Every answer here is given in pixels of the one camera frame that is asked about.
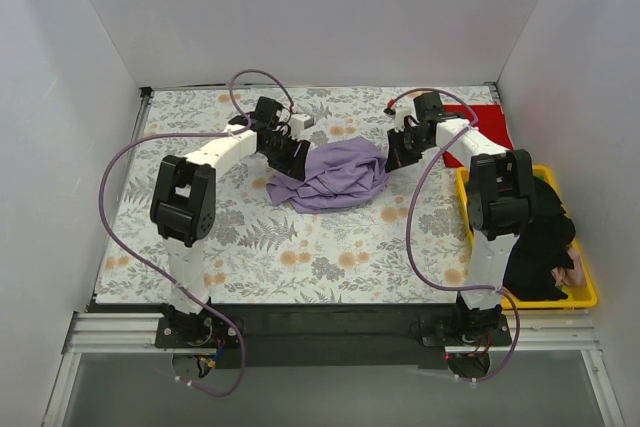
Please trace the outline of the lavender t shirt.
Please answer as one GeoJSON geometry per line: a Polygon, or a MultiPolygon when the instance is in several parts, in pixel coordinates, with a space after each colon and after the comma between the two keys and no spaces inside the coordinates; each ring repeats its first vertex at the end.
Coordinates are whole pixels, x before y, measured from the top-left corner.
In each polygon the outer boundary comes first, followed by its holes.
{"type": "Polygon", "coordinates": [[[290,203],[299,214],[322,214],[360,206],[385,188],[387,157],[364,137],[327,143],[308,153],[306,178],[281,173],[266,185],[274,206],[290,203]]]}

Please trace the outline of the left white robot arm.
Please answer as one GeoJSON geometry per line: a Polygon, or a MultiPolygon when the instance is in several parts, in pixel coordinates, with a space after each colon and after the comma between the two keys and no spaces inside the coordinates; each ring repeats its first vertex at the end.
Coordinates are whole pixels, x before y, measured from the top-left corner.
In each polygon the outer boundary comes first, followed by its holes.
{"type": "Polygon", "coordinates": [[[161,161],[150,218],[163,239],[169,275],[175,280],[169,304],[186,314],[178,334],[188,345],[203,346],[213,333],[211,320],[200,312],[210,298],[204,280],[204,240],[216,218],[217,181],[255,153],[285,176],[304,180],[310,142],[301,135],[313,125],[311,115],[291,113],[262,96],[253,111],[231,118],[222,136],[184,156],[168,155],[161,161]]]}

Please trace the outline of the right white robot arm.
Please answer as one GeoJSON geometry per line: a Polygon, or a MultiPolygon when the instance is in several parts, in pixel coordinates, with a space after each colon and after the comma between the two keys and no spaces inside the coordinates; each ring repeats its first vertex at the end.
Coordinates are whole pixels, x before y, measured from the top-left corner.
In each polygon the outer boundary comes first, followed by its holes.
{"type": "Polygon", "coordinates": [[[530,154],[509,150],[476,127],[478,115],[462,99],[435,88],[414,88],[391,99],[385,113],[394,120],[387,132],[388,172],[411,166],[436,148],[468,172],[466,212],[473,236],[468,277],[456,289],[460,309],[454,336],[475,344],[489,331],[486,316],[501,310],[508,295],[503,279],[518,237],[533,220],[535,182],[530,154]]]}

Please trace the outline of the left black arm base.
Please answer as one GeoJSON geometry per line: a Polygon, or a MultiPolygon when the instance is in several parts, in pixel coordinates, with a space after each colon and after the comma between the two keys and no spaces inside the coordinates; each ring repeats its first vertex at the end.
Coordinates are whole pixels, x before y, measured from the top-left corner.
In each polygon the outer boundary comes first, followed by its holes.
{"type": "Polygon", "coordinates": [[[154,346],[157,348],[238,348],[238,333],[244,331],[244,320],[231,318],[236,328],[218,317],[162,317],[157,326],[154,346]]]}

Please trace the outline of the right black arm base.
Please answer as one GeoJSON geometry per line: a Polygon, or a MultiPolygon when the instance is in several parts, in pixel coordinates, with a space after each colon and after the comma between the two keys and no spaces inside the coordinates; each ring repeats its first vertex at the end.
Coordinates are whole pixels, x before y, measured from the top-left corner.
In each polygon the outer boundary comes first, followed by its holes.
{"type": "Polygon", "coordinates": [[[425,347],[508,347],[512,336],[501,313],[465,314],[453,306],[431,310],[418,317],[418,336],[425,347]]]}

